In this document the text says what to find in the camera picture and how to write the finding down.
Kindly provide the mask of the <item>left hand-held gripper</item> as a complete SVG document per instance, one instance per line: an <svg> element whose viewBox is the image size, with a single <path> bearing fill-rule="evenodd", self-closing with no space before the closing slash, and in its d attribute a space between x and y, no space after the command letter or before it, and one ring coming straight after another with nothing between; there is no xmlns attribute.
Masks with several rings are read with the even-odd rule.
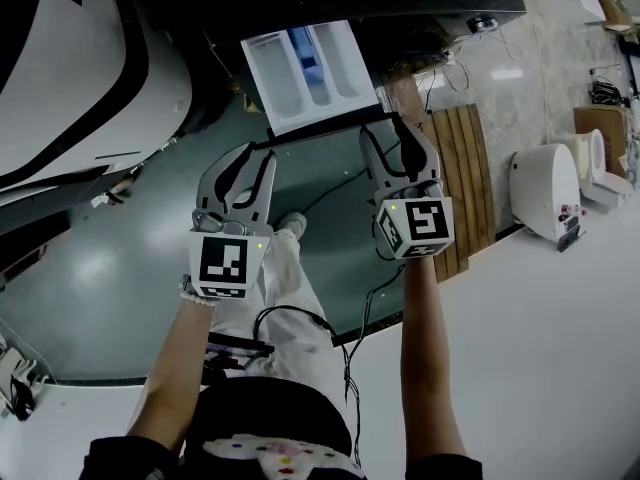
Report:
<svg viewBox="0 0 640 480"><path fill-rule="evenodd" d="M229 212L226 197L255 146L255 142L247 142L227 151L203 173L199 182L198 209L192 213L188 249L192 286L205 299L247 298L258 280L273 236L273 228L265 223L277 166L273 151L262 160L252 189L250 213L254 223L214 214Z"/></svg>

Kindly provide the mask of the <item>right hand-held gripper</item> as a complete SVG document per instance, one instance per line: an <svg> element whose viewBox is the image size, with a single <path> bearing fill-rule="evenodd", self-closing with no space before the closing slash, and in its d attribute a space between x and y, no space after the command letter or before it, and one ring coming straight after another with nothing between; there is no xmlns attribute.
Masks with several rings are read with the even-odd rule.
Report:
<svg viewBox="0 0 640 480"><path fill-rule="evenodd" d="M423 131L409 120L393 114L391 121L400 142L404 175L410 182L426 181L399 189L401 172L390 167L376 136L362 126L359 144L375 185L374 229L380 232L386 259L435 256L455 239L452 199L444 196L436 179L437 152Z"/></svg>

